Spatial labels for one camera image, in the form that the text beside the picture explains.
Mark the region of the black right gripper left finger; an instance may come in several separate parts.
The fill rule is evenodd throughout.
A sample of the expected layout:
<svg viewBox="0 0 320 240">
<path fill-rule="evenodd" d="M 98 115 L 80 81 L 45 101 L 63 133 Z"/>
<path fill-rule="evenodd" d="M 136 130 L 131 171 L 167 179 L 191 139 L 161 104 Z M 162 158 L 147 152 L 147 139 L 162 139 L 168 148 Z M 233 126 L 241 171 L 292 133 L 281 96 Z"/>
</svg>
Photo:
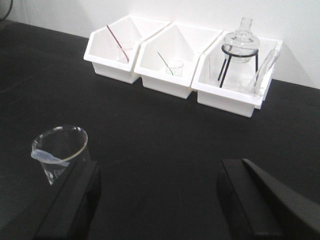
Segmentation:
<svg viewBox="0 0 320 240">
<path fill-rule="evenodd" d="M 86 240 L 101 197 L 96 161 L 77 161 L 0 230 L 2 240 Z"/>
</svg>

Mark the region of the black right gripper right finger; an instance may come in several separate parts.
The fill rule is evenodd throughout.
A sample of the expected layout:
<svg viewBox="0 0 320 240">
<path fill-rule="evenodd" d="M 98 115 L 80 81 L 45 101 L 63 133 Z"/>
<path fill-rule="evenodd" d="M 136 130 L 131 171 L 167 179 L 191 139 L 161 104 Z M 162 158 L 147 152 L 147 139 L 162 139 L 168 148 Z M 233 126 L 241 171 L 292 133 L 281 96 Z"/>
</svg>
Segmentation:
<svg viewBox="0 0 320 240">
<path fill-rule="evenodd" d="M 224 159 L 217 197 L 233 240 L 318 240 L 320 206 L 248 159 Z"/>
</svg>

